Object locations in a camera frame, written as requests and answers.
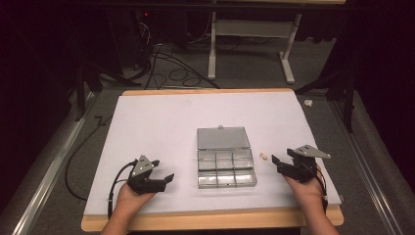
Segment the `white table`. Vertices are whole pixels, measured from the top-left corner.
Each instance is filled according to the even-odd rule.
[[[219,125],[247,130],[258,180],[255,187],[198,189],[197,128]],[[276,155],[292,163],[286,149],[304,144],[315,146],[291,89],[127,91],[115,109],[82,229],[104,227],[112,182],[125,164],[140,155],[161,161],[151,178],[175,176],[165,192],[137,214],[131,230],[305,226],[290,187],[270,161]],[[268,161],[258,156],[260,152],[269,156]],[[328,185],[327,214],[340,225],[344,221],[340,198],[324,164],[317,161]]]

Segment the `metal rail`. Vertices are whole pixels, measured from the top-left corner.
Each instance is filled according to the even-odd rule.
[[[89,110],[93,106],[93,103],[96,101],[96,97],[93,97],[91,92],[89,93],[87,100],[89,100],[90,102],[88,102],[89,105],[87,107],[86,114],[89,112]],[[73,131],[70,133],[67,139],[67,142],[55,156],[55,159],[49,166],[48,171],[42,179],[42,182],[40,182],[39,187],[37,188],[36,192],[31,198],[31,201],[28,204],[26,210],[24,211],[21,220],[16,226],[13,235],[25,235],[30,233],[30,230],[32,229],[34,223],[36,222],[38,216],[42,212],[42,209],[46,204],[46,201],[48,200],[48,197],[51,194],[64,165],[68,161],[68,152],[71,146],[73,145],[83,123],[85,123],[85,116],[76,123],[76,125],[73,128]]]
[[[360,174],[362,175],[363,182],[365,183],[367,190],[372,198],[373,204],[375,205],[379,216],[381,217],[382,222],[385,225],[389,234],[396,235],[401,234],[402,230],[400,229],[399,224],[396,221],[392,213],[392,209],[388,203],[387,198],[385,197],[384,193],[382,192],[379,184],[370,169],[369,164],[364,159],[364,156],[357,144],[356,139],[350,133],[346,126],[343,124],[343,115],[339,104],[336,101],[329,102],[330,107],[332,108],[333,113],[335,114],[339,124],[342,127],[343,132],[348,140],[348,143],[354,152],[354,159],[357,163],[357,169],[359,170]]]
[[[151,3],[151,2],[102,2],[102,1],[66,1],[58,3],[67,7],[83,8],[141,8],[146,10],[181,10],[203,12],[262,12],[262,13],[321,13],[330,14],[367,14],[376,11],[376,8],[350,7],[340,4],[286,4],[286,3]]]

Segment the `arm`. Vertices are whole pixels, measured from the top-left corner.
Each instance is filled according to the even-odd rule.
[[[322,189],[317,179],[313,178],[301,184],[290,177],[284,176],[284,178],[300,204],[309,234],[338,235],[339,232],[324,213],[321,201]]]
[[[138,195],[127,184],[123,184],[119,189],[113,215],[101,234],[125,235],[131,219],[155,195],[155,193]]]

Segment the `small white object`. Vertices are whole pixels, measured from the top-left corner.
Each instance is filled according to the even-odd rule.
[[[266,157],[266,155],[264,155],[262,152],[259,153],[259,156],[264,160],[268,159],[268,157]]]
[[[312,100],[304,100],[304,104],[308,107],[312,107]]]

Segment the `human hand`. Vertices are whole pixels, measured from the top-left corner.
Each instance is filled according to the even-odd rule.
[[[156,193],[139,195],[128,184],[124,183],[119,189],[114,213],[123,214],[131,218],[155,195]]]
[[[320,166],[317,166],[317,176],[321,178]],[[299,183],[293,178],[284,175],[285,180],[293,190],[294,196],[303,211],[323,210],[323,189],[316,178],[305,183]]]

